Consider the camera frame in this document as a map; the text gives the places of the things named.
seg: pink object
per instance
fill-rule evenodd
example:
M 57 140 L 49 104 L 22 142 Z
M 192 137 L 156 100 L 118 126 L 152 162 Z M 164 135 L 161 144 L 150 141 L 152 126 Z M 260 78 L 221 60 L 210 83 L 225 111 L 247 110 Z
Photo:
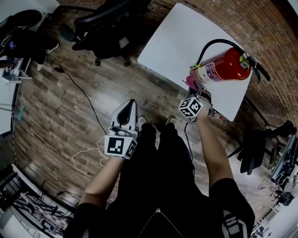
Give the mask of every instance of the pink object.
M 186 77 L 186 81 L 183 81 L 188 87 L 191 87 L 193 90 L 196 90 L 196 85 L 194 83 L 196 79 L 191 77 L 191 76 L 187 76 Z

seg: white cable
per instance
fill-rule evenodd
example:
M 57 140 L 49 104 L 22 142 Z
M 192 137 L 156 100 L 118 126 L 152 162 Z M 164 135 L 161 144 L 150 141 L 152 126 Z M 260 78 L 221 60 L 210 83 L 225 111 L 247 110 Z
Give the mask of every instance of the white cable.
M 98 143 L 99 143 L 103 138 L 104 138 L 104 136 L 103 136 L 100 140 L 98 140 L 98 142 L 96 143 L 96 146 L 97 146 L 97 147 L 90 148 L 90 149 L 88 149 L 88 150 L 86 150 L 86 151 L 80 151 L 80 152 L 77 152 L 74 156 L 78 155 L 78 154 L 81 153 L 81 152 L 87 152 L 87 151 L 91 151 L 91 150 L 94 150 L 94 149 L 98 149 L 98 151 L 99 151 L 99 153 L 100 153 L 100 155 L 101 155 L 101 157 L 102 157 L 102 159 L 101 159 L 99 162 L 100 162 L 101 166 L 103 166 L 103 165 L 102 165 L 102 160 L 103 160 L 103 159 L 109 159 L 108 156 L 106 156 L 104 153 L 101 152 L 101 149 L 104 148 L 104 145 L 98 146 Z M 88 175 L 88 174 L 86 174 L 84 171 L 79 170 L 79 169 L 77 168 L 77 166 L 75 165 L 74 156 L 73 156 L 71 159 L 73 160 L 73 163 L 74 163 L 75 168 L 76 168 L 78 171 L 82 172 L 83 174 L 85 174 L 85 175 L 87 175 L 87 176 L 89 176 L 89 177 L 94 177 L 94 175 Z

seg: chair wheel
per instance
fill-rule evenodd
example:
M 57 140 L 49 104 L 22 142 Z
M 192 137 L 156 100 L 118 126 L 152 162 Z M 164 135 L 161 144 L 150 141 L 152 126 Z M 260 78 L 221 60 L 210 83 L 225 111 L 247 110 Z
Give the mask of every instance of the chair wheel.
M 131 62 L 125 62 L 125 63 L 124 63 L 124 66 L 125 66 L 125 67 L 130 66 L 130 65 L 131 65 Z
M 100 66 L 102 64 L 101 60 L 100 59 L 96 59 L 95 60 L 95 65 L 96 66 Z
M 289 135 L 295 135 L 297 128 L 294 127 L 293 123 L 286 121 L 283 125 L 283 131 L 280 133 L 280 136 L 283 138 L 288 137 Z

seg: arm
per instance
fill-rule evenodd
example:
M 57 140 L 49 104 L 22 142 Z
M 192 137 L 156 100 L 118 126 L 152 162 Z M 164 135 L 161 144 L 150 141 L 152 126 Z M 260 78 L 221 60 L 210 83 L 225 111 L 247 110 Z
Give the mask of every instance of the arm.
M 123 159 L 110 158 L 85 189 L 80 204 L 92 203 L 104 209 L 123 163 Z
M 232 179 L 233 174 L 227 153 L 208 122 L 208 112 L 209 108 L 204 106 L 197 116 L 196 125 L 201 137 L 203 156 L 209 174 L 209 187 L 211 187 L 221 179 Z

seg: person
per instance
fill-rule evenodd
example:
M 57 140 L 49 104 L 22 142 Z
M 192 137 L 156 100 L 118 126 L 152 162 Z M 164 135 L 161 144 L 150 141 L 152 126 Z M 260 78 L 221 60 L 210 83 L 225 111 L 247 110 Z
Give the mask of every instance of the person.
M 235 237 L 250 237 L 254 213 L 233 179 L 208 113 L 204 106 L 196 121 L 209 174 L 208 197 L 195 184 L 194 166 L 175 117 L 167 120 L 157 150 L 156 131 L 141 116 L 140 140 L 131 159 L 107 161 L 87 186 L 64 238 L 229 237 L 223 229 L 230 225 L 224 220 L 226 211 L 231 220 L 236 217 L 235 223 L 246 226 L 242 236 Z M 117 198 L 106 209 L 119 174 Z

